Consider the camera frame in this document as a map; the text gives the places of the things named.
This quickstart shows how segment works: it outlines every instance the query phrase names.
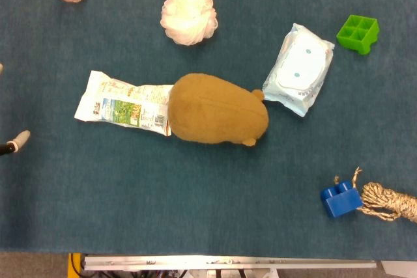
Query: blue toy block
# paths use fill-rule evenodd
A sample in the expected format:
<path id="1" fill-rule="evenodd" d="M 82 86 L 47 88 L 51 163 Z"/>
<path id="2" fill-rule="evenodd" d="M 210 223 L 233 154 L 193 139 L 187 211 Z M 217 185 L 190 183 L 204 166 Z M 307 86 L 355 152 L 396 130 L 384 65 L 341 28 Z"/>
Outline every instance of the blue toy block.
<path id="1" fill-rule="evenodd" d="M 339 217 L 364 205 L 350 181 L 322 190 L 320 197 L 330 217 Z"/>

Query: brown plush toy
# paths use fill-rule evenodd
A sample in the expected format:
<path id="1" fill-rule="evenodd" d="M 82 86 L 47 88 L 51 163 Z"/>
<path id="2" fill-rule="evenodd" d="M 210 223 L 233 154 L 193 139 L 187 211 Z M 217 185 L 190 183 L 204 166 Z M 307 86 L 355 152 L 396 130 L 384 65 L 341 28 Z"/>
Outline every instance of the brown plush toy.
<path id="1" fill-rule="evenodd" d="M 263 93 L 206 74 L 180 78 L 169 96 L 168 121 L 179 138 L 253 146 L 268 127 Z"/>

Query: barcode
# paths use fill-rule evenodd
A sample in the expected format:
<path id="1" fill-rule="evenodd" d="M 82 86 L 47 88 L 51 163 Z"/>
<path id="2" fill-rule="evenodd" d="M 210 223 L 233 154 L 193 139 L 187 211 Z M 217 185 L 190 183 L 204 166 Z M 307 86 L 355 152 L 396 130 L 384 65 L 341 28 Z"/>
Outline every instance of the barcode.
<path id="1" fill-rule="evenodd" d="M 161 126 L 164 127 L 165 124 L 165 117 L 163 115 L 156 115 L 155 116 L 155 121 L 154 121 L 155 126 Z"/>

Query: green toy block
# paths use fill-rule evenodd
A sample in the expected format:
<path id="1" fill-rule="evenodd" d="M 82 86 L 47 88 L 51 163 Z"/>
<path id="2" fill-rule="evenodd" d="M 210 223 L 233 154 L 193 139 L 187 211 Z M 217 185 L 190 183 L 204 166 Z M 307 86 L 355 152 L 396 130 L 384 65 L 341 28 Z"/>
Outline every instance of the green toy block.
<path id="1" fill-rule="evenodd" d="M 371 51 L 371 45 L 378 40 L 378 33 L 377 19 L 350 15 L 337 38 L 343 47 L 367 55 Z"/>

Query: plush ear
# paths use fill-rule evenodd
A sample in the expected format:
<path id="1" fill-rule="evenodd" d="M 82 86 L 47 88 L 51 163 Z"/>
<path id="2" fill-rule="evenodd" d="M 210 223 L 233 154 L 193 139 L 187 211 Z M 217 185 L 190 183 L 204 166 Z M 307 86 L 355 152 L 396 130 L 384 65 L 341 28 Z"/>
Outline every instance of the plush ear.
<path id="1" fill-rule="evenodd" d="M 254 138 L 249 138 L 243 140 L 242 144 L 244 144 L 245 146 L 254 146 L 256 144 L 256 140 Z"/>
<path id="2" fill-rule="evenodd" d="M 262 101 L 264 99 L 263 92 L 260 89 L 254 89 L 252 91 L 252 94 L 254 94 L 255 97 L 258 98 L 260 101 Z"/>

